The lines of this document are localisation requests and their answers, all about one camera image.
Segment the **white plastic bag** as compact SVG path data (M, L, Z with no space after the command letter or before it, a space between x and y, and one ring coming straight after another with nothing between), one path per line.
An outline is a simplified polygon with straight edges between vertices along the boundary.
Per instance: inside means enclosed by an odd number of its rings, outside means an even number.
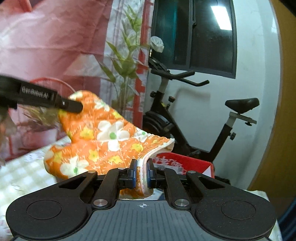
M156 51L158 53L162 53L164 50L164 43L163 43L162 39L157 36L151 37L150 46L154 51Z

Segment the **dark window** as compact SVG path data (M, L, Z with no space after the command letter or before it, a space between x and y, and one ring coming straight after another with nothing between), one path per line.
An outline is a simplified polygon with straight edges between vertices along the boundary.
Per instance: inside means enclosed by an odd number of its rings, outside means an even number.
M236 77L233 1L155 1L152 36L164 44L152 57L169 69Z

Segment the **checkered floral tablecloth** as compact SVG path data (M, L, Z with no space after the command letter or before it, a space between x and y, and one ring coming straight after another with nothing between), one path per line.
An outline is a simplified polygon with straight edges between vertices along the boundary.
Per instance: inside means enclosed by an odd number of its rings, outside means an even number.
M52 145L31 151L1 167L1 240L11 240L6 210L17 198L57 183L44 167L44 156Z

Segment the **pink printed backdrop curtain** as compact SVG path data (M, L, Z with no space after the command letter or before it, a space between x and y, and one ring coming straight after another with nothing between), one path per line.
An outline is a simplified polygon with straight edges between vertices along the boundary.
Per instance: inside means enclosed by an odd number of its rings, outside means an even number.
M142 126L154 1L1 1L1 74L89 90Z

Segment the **brown wooden door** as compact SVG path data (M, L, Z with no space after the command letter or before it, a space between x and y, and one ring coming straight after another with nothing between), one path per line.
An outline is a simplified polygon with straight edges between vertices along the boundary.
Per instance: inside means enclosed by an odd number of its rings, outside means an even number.
M265 85L259 130L249 160L249 189L267 193L278 214L295 198L295 14L269 1L275 23L264 28Z

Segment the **red strawberry cardboard box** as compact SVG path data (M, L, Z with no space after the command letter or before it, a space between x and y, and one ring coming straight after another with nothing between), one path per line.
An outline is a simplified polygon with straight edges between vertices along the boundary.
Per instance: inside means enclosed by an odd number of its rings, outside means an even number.
M207 161L175 153L160 153L152 160L155 167L171 168L177 174L185 175L188 171L196 171L211 178L215 177L213 164Z

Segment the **orange floral oven mitt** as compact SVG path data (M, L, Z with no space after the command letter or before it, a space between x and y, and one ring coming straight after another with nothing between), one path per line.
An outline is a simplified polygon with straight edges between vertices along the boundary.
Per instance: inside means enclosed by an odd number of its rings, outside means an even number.
M111 169L128 168L135 159L136 187L121 190L120 196L126 199L151 196L154 191L147 184L147 161L159 153L171 152L175 140L138 128L90 91L77 91L69 99L81 102L83 110L58 112L71 142L53 145L46 152L46 171L62 180L91 170L105 175Z

